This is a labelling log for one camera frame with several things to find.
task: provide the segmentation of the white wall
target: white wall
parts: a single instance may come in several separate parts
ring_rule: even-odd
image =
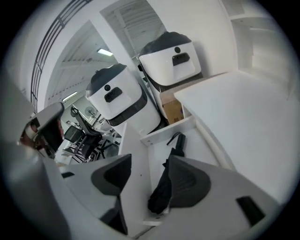
[[[217,0],[147,0],[167,31],[194,43],[204,76],[237,69],[230,22]]]
[[[82,98],[78,99],[76,102],[73,103],[74,107],[76,107],[80,114],[86,119],[90,119],[90,116],[85,114],[85,109],[87,107],[92,107],[95,110],[95,116],[98,116],[98,113],[96,113],[96,108],[86,99],[85,96],[83,96]]]
[[[269,30],[251,30],[254,55],[261,55],[293,63],[296,58],[292,46],[284,34]]]
[[[49,83],[52,74],[55,74],[57,69],[60,67],[64,56],[61,55],[63,51],[67,51],[68,45],[74,34],[91,18],[95,19],[100,15],[99,11],[116,2],[117,0],[93,0],[84,6],[74,17],[68,22],[65,28],[57,36],[52,48],[48,54],[47,60],[44,65],[43,74],[40,79],[40,86],[38,89],[38,111],[43,109],[47,105],[49,96]]]
[[[20,140],[34,107],[4,71],[0,73],[0,138],[8,143]]]
[[[31,76],[38,49],[54,19],[71,0],[45,1],[15,37],[5,59],[11,79],[30,100]]]

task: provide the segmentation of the metal railing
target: metal railing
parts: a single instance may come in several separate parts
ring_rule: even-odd
[[[39,82],[49,51],[55,39],[71,18],[91,1],[92,0],[72,0],[55,18],[47,31],[42,44],[39,47],[31,77],[30,101],[35,107],[35,113],[38,112]]]

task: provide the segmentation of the white shelf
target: white shelf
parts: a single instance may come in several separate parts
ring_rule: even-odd
[[[186,136],[184,152],[187,158],[215,166],[220,165],[197,128],[194,117],[190,116],[141,139],[148,147],[152,191],[157,187],[165,169],[162,164],[169,157],[171,149],[176,146],[177,137],[168,146],[166,145],[176,132],[182,132]]]
[[[272,18],[266,17],[245,17],[234,16],[231,18],[231,22],[241,24],[249,29],[262,29],[271,31],[280,31],[276,21]]]
[[[233,16],[229,16],[230,20],[236,20],[236,19],[243,19],[243,18],[265,18],[265,19],[271,19],[273,18],[270,15],[265,15],[265,14],[237,14]]]
[[[281,92],[285,93],[286,95],[289,94],[288,82],[286,81],[286,79],[279,78],[276,75],[272,75],[270,72],[255,67],[242,68],[240,69],[240,71],[250,74],[263,82],[270,83],[271,85],[277,87]]]
[[[163,223],[163,221],[167,216],[168,215],[156,215],[156,216],[148,217],[143,221],[143,224],[145,226],[159,226]]]

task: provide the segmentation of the office chair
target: office chair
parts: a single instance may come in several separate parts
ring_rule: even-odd
[[[105,140],[103,144],[99,144],[99,142],[103,139],[101,133],[95,131],[91,127],[91,125],[81,116],[78,109],[76,109],[73,106],[71,107],[71,116],[76,118],[76,120],[78,121],[79,125],[82,127],[82,130],[85,133],[85,137],[83,138],[79,146],[76,148],[74,153],[77,153],[78,150],[82,147],[82,155],[85,157],[85,159],[87,159],[91,155],[91,153],[95,149],[97,149],[99,150],[102,157],[105,158],[104,150],[106,150],[113,144],[110,143],[106,146],[107,140]]]

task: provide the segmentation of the white panel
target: white panel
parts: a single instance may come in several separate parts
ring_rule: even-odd
[[[176,92],[203,120],[236,170],[285,203],[300,168],[300,105],[267,82],[232,72]]]
[[[249,29],[232,22],[235,41],[238,51],[238,65],[241,68],[252,67],[253,43]]]
[[[184,34],[193,41],[204,76],[237,69],[231,23],[218,1],[148,2],[167,31]]]
[[[147,147],[140,135],[125,124],[119,155],[131,154],[131,175],[121,193],[121,203],[129,237],[147,229],[143,220],[148,217],[148,198],[151,195]]]
[[[195,126],[195,119],[193,116],[190,116],[163,129],[155,131],[154,133],[148,134],[145,137],[142,137],[141,142],[144,143],[145,146],[149,147],[153,144],[170,139],[177,132],[185,132],[193,129]]]

